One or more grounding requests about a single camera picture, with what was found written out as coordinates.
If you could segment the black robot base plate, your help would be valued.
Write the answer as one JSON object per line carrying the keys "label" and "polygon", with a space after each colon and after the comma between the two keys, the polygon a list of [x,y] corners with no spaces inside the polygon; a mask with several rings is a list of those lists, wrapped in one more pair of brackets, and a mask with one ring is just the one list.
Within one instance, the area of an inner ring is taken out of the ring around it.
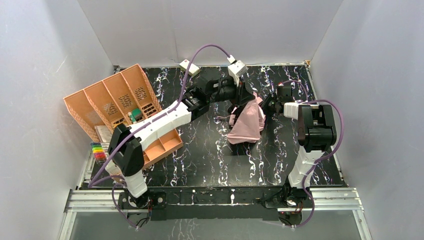
{"label": "black robot base plate", "polygon": [[139,198],[124,190],[116,199],[120,210],[146,211],[152,221],[177,219],[262,219],[299,223],[312,207],[303,190],[289,186],[150,187]]}

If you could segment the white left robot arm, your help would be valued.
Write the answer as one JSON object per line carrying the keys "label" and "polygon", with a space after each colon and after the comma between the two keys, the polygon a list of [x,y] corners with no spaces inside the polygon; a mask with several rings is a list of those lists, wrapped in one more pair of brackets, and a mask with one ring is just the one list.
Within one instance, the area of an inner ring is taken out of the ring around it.
{"label": "white left robot arm", "polygon": [[108,153],[121,170],[129,194],[138,199],[148,190],[143,175],[144,151],[153,142],[207,113],[211,103],[230,101],[234,107],[244,107],[255,98],[249,84],[228,76],[209,80],[205,87],[187,88],[181,100],[139,123],[119,124],[113,131]]}

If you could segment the black and pink folding umbrella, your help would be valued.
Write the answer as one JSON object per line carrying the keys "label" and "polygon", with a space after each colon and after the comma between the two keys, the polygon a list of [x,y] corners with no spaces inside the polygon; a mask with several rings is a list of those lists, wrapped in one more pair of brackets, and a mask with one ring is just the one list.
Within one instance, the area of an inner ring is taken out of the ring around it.
{"label": "black and pink folding umbrella", "polygon": [[230,132],[227,134],[227,141],[232,144],[256,143],[261,139],[261,131],[265,127],[266,116],[261,109],[262,98],[256,93],[254,100],[250,100],[244,106],[230,107],[228,116],[217,116],[216,120],[228,121]]}

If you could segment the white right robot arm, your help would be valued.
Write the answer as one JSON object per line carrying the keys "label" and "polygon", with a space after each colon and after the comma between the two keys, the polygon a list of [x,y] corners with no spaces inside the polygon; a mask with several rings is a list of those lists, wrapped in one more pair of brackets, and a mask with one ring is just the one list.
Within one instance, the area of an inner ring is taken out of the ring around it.
{"label": "white right robot arm", "polygon": [[296,103],[293,89],[281,83],[260,107],[267,117],[283,115],[297,121],[299,150],[286,184],[291,191],[308,190],[318,160],[337,140],[333,106],[324,100]]}

